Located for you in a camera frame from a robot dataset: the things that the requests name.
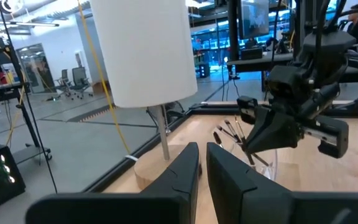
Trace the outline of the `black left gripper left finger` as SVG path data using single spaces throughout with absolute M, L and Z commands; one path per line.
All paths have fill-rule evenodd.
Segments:
M 190 142 L 139 193 L 48 195 L 28 208 L 25 224 L 194 224 L 199 161 Z

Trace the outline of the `grey office chair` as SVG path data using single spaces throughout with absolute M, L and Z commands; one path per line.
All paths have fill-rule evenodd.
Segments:
M 85 67 L 73 68 L 71 72 L 73 75 L 73 85 L 70 87 L 70 90 L 73 90 L 77 98 L 82 100 L 84 92 L 91 87 L 89 78 L 86 76 Z
M 63 69 L 61 77 L 59 79 L 56 79 L 55 81 L 57 82 L 57 86 L 55 87 L 55 89 L 58 91 L 58 98 L 62 95 L 66 97 L 71 96 L 70 81 L 68 78 L 67 69 Z

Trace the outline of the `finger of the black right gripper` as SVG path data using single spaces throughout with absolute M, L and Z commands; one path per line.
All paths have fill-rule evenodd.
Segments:
M 255 124 L 247 137 L 247 152 L 256 152 L 278 149 L 277 113 L 264 107 L 255 110 Z
M 300 130 L 292 116 L 275 116 L 272 123 L 273 147 L 297 147 Z

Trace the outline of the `black computer tower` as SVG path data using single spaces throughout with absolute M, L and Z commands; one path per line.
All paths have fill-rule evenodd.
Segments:
M 199 64 L 199 74 L 201 78 L 206 78 L 210 76 L 210 66 L 209 63 L 200 63 Z

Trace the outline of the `black monitor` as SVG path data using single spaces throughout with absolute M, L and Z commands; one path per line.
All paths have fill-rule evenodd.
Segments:
M 269 0 L 239 0 L 239 35 L 249 39 L 269 33 Z

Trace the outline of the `black desk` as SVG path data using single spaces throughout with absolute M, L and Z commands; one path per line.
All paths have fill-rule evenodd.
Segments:
M 260 72 L 261 90 L 265 91 L 266 73 L 275 65 L 287 65 L 293 60 L 293 54 L 275 54 L 272 61 L 272 52 L 267 52 L 262 58 L 250 60 L 230 60 L 226 63 L 229 74 L 229 80 L 237 78 L 238 73 Z

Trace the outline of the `ceiling light tube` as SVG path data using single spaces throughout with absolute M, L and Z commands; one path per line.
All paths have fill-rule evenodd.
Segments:
M 40 26 L 40 27 L 59 27 L 59 24 L 54 23 L 39 23 L 39 22 L 15 22 L 15 21 L 0 21 L 0 25 L 17 25 L 17 26 Z

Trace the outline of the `clear acrylic container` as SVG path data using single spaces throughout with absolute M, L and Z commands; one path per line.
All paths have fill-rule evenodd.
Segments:
M 235 121 L 229 121 L 234 130 L 236 131 L 237 135 L 237 128 Z M 230 132 L 229 128 L 226 126 L 225 122 L 218 124 L 219 126 L 223 127 L 227 131 Z M 240 123 L 242 130 L 244 132 L 244 136 L 249 132 L 247 128 L 250 128 L 248 124 Z M 245 152 L 245 147 L 243 146 L 242 142 L 234 142 L 231 138 L 220 132 L 217 127 L 215 127 L 214 131 L 216 131 L 222 142 L 223 142 L 223 149 L 230 152 L 232 155 L 236 156 L 242 162 L 245 162 L 247 165 L 251 166 L 254 170 L 259 172 L 260 174 L 264 175 L 270 180 L 275 180 L 277 177 L 277 165 L 278 165 L 278 152 L 274 150 L 264 151 L 264 152 L 257 152 L 256 154 L 264 159 L 266 162 L 270 164 L 270 166 L 264 166 L 261 162 L 259 162 L 252 154 L 248 154 Z

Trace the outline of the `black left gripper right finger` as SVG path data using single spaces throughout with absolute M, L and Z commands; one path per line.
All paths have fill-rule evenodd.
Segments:
M 358 224 L 358 192 L 291 191 L 213 142 L 206 164 L 219 224 Z

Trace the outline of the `black post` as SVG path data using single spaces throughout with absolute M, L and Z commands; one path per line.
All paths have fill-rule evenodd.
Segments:
M 227 0 L 227 18 L 229 26 L 230 61 L 239 59 L 239 41 L 237 28 L 237 0 Z

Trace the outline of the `white shade wooden base lamp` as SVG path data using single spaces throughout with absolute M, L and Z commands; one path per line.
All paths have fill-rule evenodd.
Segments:
M 156 112 L 160 142 L 105 192 L 140 192 L 186 144 L 169 141 L 163 108 L 198 91 L 186 0 L 90 0 L 114 104 Z

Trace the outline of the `black tripod stand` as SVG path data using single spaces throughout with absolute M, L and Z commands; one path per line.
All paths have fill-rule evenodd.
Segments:
M 4 6 L 3 2 L 4 2 L 4 0 L 0 0 L 0 16 L 2 19 L 2 24 L 3 24 L 6 34 L 7 34 L 7 38 L 8 38 L 9 56 L 12 59 L 12 64 L 14 66 L 15 72 L 17 73 L 17 76 L 19 77 L 20 86 L 21 86 L 21 90 L 19 92 L 20 97 L 19 97 L 18 107 L 22 111 L 24 123 L 26 124 L 27 129 L 29 130 L 30 136 L 33 140 L 33 144 L 31 144 L 30 146 L 27 146 L 25 149 L 19 151 L 18 153 L 15 153 L 15 156 L 17 154 L 19 155 L 19 162 L 21 163 L 21 162 L 28 161 L 29 159 L 33 159 L 36 156 L 40 157 L 41 155 L 43 155 L 46 160 L 46 163 L 47 163 L 47 169 L 48 169 L 50 178 L 52 180 L 54 192 L 57 194 L 58 193 L 57 185 L 56 185 L 55 178 L 53 176 L 53 172 L 52 172 L 52 169 L 51 169 L 50 163 L 49 163 L 52 156 L 50 154 L 47 154 L 47 150 L 45 149 L 43 142 L 42 142 L 42 138 L 40 137 L 40 132 L 39 132 L 39 129 L 37 126 L 37 121 L 34 116 L 34 111 L 32 110 L 32 106 L 31 106 L 30 99 L 29 99 L 29 93 L 27 90 L 29 85 L 28 85 L 28 82 L 26 80 L 26 77 L 24 75 L 24 72 L 23 72 L 21 66 L 19 65 L 17 54 L 13 47 L 11 36 L 10 36 L 10 33 L 7 28 L 7 22 L 3 15 L 3 11 L 2 11 L 2 7 Z

